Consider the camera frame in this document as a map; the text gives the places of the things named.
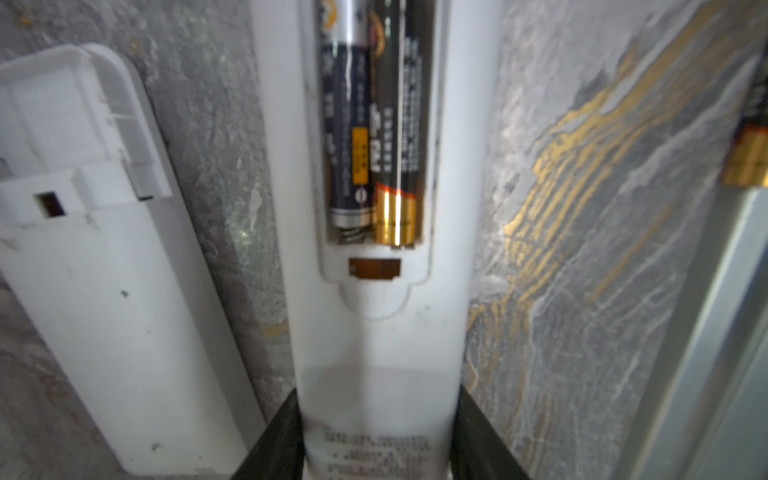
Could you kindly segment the long white TV remote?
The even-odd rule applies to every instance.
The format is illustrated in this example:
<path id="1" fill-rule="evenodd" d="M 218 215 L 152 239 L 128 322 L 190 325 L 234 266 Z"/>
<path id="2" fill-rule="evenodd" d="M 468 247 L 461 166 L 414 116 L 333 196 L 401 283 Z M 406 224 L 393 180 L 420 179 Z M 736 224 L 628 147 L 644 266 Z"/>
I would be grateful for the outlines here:
<path id="1" fill-rule="evenodd" d="M 327 221 L 319 8 L 251 5 L 301 412 L 299 479 L 444 479 L 460 393 L 502 5 L 431 8 L 421 237 L 341 245 Z"/>

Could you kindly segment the white air conditioner remote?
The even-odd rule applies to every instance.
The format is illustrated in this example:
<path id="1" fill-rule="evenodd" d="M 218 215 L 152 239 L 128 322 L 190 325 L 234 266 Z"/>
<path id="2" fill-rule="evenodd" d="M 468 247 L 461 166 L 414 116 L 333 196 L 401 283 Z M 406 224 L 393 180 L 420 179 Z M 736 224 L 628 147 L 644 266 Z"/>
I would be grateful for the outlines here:
<path id="1" fill-rule="evenodd" d="M 230 475 L 265 423 L 136 69 L 1 66 L 1 272 L 130 474 Z"/>

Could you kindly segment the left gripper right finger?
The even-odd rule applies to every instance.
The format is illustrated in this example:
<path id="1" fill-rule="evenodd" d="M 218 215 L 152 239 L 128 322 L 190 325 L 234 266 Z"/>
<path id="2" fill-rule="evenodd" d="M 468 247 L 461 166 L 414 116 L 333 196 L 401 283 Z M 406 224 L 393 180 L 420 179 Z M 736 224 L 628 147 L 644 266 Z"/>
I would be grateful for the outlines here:
<path id="1" fill-rule="evenodd" d="M 464 386 L 452 433 L 451 475 L 468 480 L 530 480 Z"/>

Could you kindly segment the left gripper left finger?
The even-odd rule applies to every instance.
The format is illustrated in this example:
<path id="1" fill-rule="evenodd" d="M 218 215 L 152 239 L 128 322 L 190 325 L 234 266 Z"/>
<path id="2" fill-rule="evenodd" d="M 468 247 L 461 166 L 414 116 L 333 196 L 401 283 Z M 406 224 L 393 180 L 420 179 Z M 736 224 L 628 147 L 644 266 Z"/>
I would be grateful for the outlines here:
<path id="1" fill-rule="evenodd" d="M 231 480 L 301 480 L 305 446 L 298 393 L 293 389 Z"/>

